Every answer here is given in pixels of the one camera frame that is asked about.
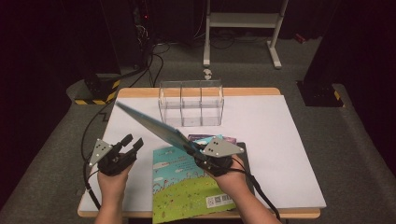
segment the white stand leg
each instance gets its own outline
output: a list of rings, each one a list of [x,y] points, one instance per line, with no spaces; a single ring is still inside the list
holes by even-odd
[[[210,66],[210,0],[207,0],[204,47],[204,67]]]
[[[271,42],[272,41],[267,41],[267,46],[268,46],[268,49],[269,49],[270,54],[271,54],[271,58],[272,58],[273,63],[274,63],[274,67],[276,69],[281,69],[282,68],[282,64],[280,63],[279,57],[277,56],[276,49],[271,47]]]

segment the yellow black hazard tape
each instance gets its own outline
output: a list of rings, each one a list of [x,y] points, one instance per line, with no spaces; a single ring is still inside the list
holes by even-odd
[[[117,93],[117,88],[120,85],[120,80],[117,80],[113,83],[111,86],[111,90],[108,90],[108,94],[105,97],[101,98],[96,98],[90,96],[85,96],[85,97],[76,97],[75,98],[75,103],[77,105],[106,105],[110,103],[115,97]]]
[[[334,96],[335,96],[335,100],[337,101],[338,106],[345,107],[343,101],[341,100],[341,95],[338,93],[338,91],[334,90]]]

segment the wire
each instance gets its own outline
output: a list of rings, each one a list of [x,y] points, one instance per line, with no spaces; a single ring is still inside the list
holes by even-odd
[[[258,43],[258,42],[265,42],[266,40],[268,40],[268,37],[260,38],[260,37],[256,36],[256,37],[252,38],[251,40],[244,40],[244,39],[236,38],[235,42],[254,44],[254,43]]]
[[[150,59],[149,64],[148,64],[148,73],[149,73],[148,82],[149,82],[150,87],[153,87],[154,81],[152,80],[151,70],[149,70],[149,69],[150,69],[150,67],[152,65],[152,61],[153,61],[154,57],[153,57],[153,54],[151,54],[150,56],[151,56],[151,59]]]
[[[245,166],[240,162],[240,161],[238,161],[238,160],[236,160],[235,158],[232,158],[234,161],[236,161],[241,167],[242,167],[242,169],[246,172],[247,171],[247,169],[245,169]]]
[[[260,196],[265,200],[265,202],[270,206],[270,208],[274,211],[276,218],[280,221],[280,215],[279,212],[277,211],[276,207],[271,203],[271,201],[267,198],[267,196],[264,194],[262,191],[262,187],[260,186],[259,182],[256,180],[256,177],[254,175],[251,175],[248,173],[245,168],[244,170],[239,170],[239,169],[234,169],[234,168],[222,168],[227,171],[234,171],[234,172],[239,172],[247,176],[247,178],[250,180],[252,183],[253,187],[257,190],[257,192],[260,194]]]
[[[204,36],[204,35],[206,35],[206,33],[203,33],[203,34],[201,34],[201,35],[196,36],[196,37],[194,38],[194,40],[197,40],[197,39],[201,38],[201,37]]]
[[[235,38],[232,36],[231,44],[229,44],[229,45],[226,46],[226,47],[217,47],[216,45],[212,44],[212,42],[210,43],[210,46],[213,47],[214,49],[228,49],[228,48],[230,48],[234,43],[235,43]]]
[[[153,54],[154,56],[158,57],[161,60],[160,69],[157,72],[157,76],[154,78],[154,83],[152,87],[155,87],[155,83],[157,82],[158,76],[160,75],[161,71],[163,70],[163,58],[158,54]]]
[[[154,54],[163,54],[163,53],[167,52],[171,48],[171,45],[168,42],[165,42],[163,44],[156,44],[154,46],[154,48],[157,48],[157,46],[161,46],[161,45],[166,45],[168,48],[166,50],[163,50],[163,51],[160,51],[160,52],[155,52]]]
[[[119,77],[104,78],[103,81],[104,81],[104,82],[109,82],[109,81],[115,81],[115,80],[124,79],[124,78],[127,78],[127,77],[132,77],[132,76],[134,76],[134,75],[137,75],[137,74],[143,72],[145,69],[146,69],[145,66],[139,67],[137,70],[135,70],[135,71],[133,71],[133,72],[124,74],[124,75],[119,76]]]
[[[89,164],[90,157],[91,156],[89,156],[87,158],[87,160],[84,161],[84,166],[82,167],[82,175],[83,175],[83,178],[84,178],[85,189],[88,191],[88,193],[90,194],[90,196],[91,196],[91,198],[93,200],[93,203],[95,204],[96,208],[99,210],[101,208],[101,204],[99,203],[99,201],[96,198],[94,192],[92,191],[90,182],[88,181],[91,176],[87,177],[87,166]]]
[[[201,17],[201,23],[199,24],[198,30],[194,35],[194,38],[199,34],[201,28],[202,28],[202,24],[204,23],[204,17],[205,17],[205,1],[202,3],[202,17]]]
[[[88,179],[90,179],[91,176],[93,176],[93,175],[95,175],[95,174],[97,174],[97,173],[99,173],[99,170],[97,170],[97,171],[93,172],[92,174],[90,174],[90,176],[88,176]]]
[[[104,111],[111,103],[114,102],[114,99],[112,99],[107,105],[103,106],[102,109],[99,110],[99,112],[97,112],[93,118],[90,120],[90,122],[88,123],[87,127],[84,130],[84,133],[82,134],[81,137],[81,144],[80,144],[80,151],[81,151],[81,157],[84,161],[87,160],[87,158],[84,156],[84,141],[85,141],[85,136],[87,135],[87,131],[90,128],[91,124],[93,123],[93,121],[95,120],[95,118],[99,115],[99,114],[104,114],[102,113],[102,111]]]
[[[145,75],[145,74],[147,73],[147,71],[148,71],[148,69],[146,69],[146,71],[145,71],[142,75],[140,75],[140,77],[138,77],[137,80],[135,80],[134,83],[131,84],[131,86],[129,86],[129,88],[131,88],[134,84],[136,84],[136,82],[137,82],[143,75]]]

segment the clear plastic box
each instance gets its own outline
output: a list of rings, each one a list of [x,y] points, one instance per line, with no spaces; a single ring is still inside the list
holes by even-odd
[[[224,106],[220,80],[163,81],[158,106],[174,127],[219,126]]]

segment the table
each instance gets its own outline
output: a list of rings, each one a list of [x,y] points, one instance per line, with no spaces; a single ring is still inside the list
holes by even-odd
[[[210,27],[250,27],[274,29],[272,39],[267,41],[267,47],[270,51],[274,67],[280,69],[282,64],[277,56],[275,45],[288,2],[289,0],[282,0],[279,13],[226,13],[211,12],[210,0],[207,0],[204,66],[208,67],[210,65]]]
[[[157,105],[158,92],[158,88],[122,89],[117,100],[161,119]],[[186,135],[218,132],[245,142],[251,173],[278,208],[280,216],[319,217],[320,209],[326,207],[326,203],[280,91],[275,88],[224,88],[223,93],[224,111],[220,126],[177,128]],[[240,111],[252,109],[255,113],[235,119]],[[137,161],[128,179],[123,205],[125,217],[151,217],[152,150],[169,146],[139,125],[115,106],[103,138],[106,142],[115,144],[131,133],[134,139],[142,137],[145,142],[137,154]],[[90,179],[90,184],[100,201],[96,176]],[[95,217],[97,213],[89,194],[85,193],[78,214],[82,217]],[[238,217],[235,211],[229,211],[197,218]]]

